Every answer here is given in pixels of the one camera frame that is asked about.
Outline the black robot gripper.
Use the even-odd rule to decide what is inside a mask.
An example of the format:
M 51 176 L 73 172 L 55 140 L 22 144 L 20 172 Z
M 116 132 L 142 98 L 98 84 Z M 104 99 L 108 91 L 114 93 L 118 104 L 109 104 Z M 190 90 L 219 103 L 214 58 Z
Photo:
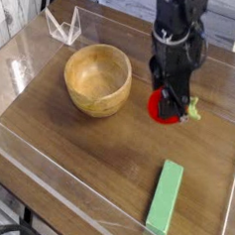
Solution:
M 168 120 L 187 120 L 190 104 L 190 78 L 204 63 L 202 49 L 207 49 L 202 25 L 192 27 L 181 40 L 168 42 L 152 33 L 153 54 L 149 62 L 152 87 L 161 90 L 159 116 Z

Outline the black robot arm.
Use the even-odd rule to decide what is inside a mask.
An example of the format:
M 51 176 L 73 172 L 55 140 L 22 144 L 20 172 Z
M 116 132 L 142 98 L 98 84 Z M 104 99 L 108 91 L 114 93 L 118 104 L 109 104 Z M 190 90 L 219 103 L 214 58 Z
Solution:
M 208 42 L 202 16 L 208 0 L 156 0 L 149 62 L 153 93 L 149 114 L 174 124 L 188 117 L 190 78 L 204 64 Z

